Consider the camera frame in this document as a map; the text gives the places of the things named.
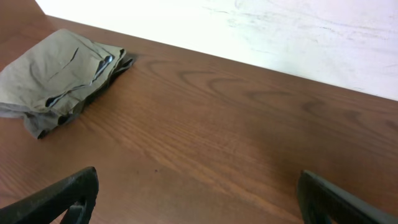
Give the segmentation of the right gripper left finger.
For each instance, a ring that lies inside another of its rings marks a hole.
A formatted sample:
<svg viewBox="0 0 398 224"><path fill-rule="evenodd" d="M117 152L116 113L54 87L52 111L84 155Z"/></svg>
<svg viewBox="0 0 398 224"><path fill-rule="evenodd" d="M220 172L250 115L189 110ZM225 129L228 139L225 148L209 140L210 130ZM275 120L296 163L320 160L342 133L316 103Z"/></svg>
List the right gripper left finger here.
<svg viewBox="0 0 398 224"><path fill-rule="evenodd" d="M1 223L89 223L99 182L96 169L86 167L1 209Z"/></svg>

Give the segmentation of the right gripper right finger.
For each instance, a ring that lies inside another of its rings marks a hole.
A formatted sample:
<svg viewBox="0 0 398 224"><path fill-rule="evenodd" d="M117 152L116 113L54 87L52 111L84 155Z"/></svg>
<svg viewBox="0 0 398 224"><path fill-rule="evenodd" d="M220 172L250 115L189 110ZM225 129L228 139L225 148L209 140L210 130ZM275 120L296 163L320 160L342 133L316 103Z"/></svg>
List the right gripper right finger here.
<svg viewBox="0 0 398 224"><path fill-rule="evenodd" d="M373 207L308 170L300 174L297 200L305 223L397 223L397 217Z"/></svg>

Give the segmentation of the grey shorts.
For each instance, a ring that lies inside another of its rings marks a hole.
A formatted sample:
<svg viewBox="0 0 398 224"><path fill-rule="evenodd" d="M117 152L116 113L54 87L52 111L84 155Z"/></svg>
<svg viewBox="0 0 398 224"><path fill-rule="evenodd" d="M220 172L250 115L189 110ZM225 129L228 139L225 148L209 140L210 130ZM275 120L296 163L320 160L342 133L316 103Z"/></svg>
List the grey shorts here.
<svg viewBox="0 0 398 224"><path fill-rule="evenodd" d="M55 128L69 123L79 117L84 111L85 107L91 104L97 97L104 93L126 70L128 70L137 60L136 54L127 54L126 58L122 59L116 70L109 76L108 80L101 85L96 91L88 95L84 100L79 101L78 104L61 115L53 111L47 113L38 113L29 111L27 108L18 105L10 105L1 103L1 117L3 118L20 118L24 122L26 130L35 138L42 139L49 132Z"/></svg>

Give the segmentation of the beige shorts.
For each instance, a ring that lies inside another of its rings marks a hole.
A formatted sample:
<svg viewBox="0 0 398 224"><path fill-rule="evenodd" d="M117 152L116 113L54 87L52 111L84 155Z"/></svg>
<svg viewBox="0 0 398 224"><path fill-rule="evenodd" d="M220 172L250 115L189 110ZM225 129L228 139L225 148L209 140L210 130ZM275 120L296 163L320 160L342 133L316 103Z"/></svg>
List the beige shorts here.
<svg viewBox="0 0 398 224"><path fill-rule="evenodd" d="M1 103L65 114L99 89L126 51L60 29L1 72Z"/></svg>

